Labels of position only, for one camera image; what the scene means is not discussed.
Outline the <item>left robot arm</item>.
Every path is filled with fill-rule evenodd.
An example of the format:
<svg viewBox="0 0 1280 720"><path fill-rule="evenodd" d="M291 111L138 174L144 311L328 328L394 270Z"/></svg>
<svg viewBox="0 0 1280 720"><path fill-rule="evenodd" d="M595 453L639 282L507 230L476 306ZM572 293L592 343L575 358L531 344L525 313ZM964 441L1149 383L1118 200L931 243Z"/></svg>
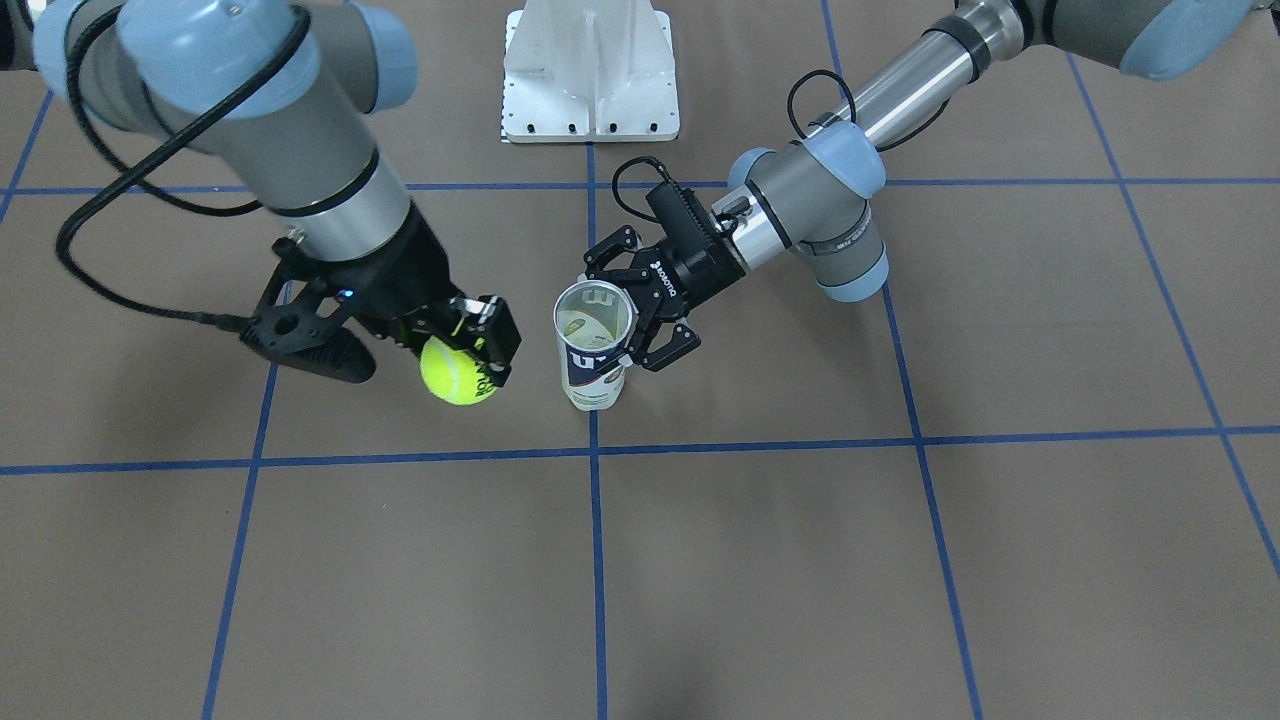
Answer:
<svg viewBox="0 0 1280 720"><path fill-rule="evenodd" d="M727 193L710 206L650 156L660 181L646 193L645 222L662 241L645 246L623 227L585 254L585 277L617 288L630 322L612 346L572 350L589 378L618 365L658 372L699 346L689 314L731 284L790 252L832 300L877 293L890 263L870 200L887 172L882 156L927 129L964 87L995 63L1044 45L1125 76L1174 79L1210 58L1257 1L959 1L844 106L780 149L753 149L732 165Z"/></svg>

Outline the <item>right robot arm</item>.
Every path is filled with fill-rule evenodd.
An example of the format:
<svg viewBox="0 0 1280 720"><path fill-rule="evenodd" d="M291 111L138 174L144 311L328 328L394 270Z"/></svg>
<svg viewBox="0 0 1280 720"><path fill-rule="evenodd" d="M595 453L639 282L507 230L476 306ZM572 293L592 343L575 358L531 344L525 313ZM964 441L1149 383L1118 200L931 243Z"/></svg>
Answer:
<svg viewBox="0 0 1280 720"><path fill-rule="evenodd" d="M404 104L413 40L356 3L50 1L32 15L36 70L118 177L74 211L59 263L129 310L236 334L266 360L347 383L376 369L349 329L452 359L465 386L500 388L521 337L502 297L468 297L390 158L364 123ZM262 209L284 236L247 316L128 299L70 245L127 190L209 217Z"/></svg>

